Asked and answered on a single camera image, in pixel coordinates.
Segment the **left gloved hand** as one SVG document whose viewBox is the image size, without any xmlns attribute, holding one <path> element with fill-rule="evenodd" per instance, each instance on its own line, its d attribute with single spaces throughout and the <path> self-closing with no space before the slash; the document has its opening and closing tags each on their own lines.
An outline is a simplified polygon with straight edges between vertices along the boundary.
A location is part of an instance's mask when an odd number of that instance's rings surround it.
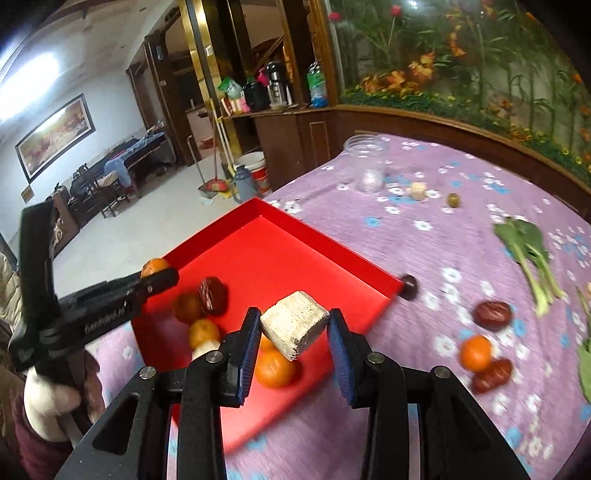
<svg viewBox="0 0 591 480">
<path fill-rule="evenodd" d="M 83 393 L 74 387 L 52 382 L 37 373 L 27 372 L 23 401 L 27 420 L 32 430 L 48 442 L 71 441 L 74 434 L 64 429 L 62 420 L 80 406 L 86 409 L 89 420 L 95 423 L 105 410 L 100 371 L 96 359 L 84 352 L 85 382 Z"/>
</svg>

